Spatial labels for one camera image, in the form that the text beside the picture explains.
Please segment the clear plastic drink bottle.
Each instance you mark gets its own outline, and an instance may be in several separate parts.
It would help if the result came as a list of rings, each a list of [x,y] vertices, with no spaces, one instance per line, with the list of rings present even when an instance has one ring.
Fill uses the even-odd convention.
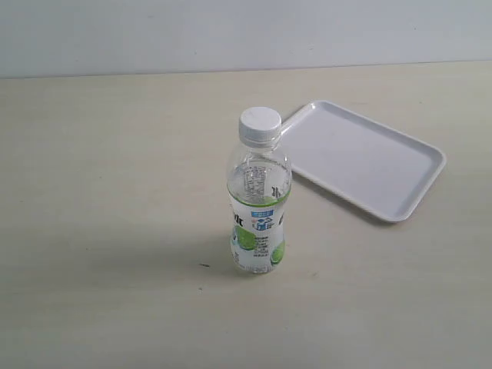
[[[228,162],[231,254],[238,268],[253,274],[273,271],[285,253],[285,208],[292,174],[280,140],[278,134],[269,141],[240,142]]]

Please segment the white bottle cap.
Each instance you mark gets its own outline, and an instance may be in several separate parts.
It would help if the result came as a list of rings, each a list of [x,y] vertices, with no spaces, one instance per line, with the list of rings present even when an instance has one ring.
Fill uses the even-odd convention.
[[[244,110],[239,118],[240,138],[250,141],[270,141],[281,134],[281,116],[268,107]]]

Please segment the white rectangular plastic tray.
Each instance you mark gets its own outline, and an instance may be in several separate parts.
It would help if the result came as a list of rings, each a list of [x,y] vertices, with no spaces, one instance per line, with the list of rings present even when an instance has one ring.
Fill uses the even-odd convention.
[[[292,170],[387,223],[407,220],[443,171],[438,148],[330,101],[282,125]]]

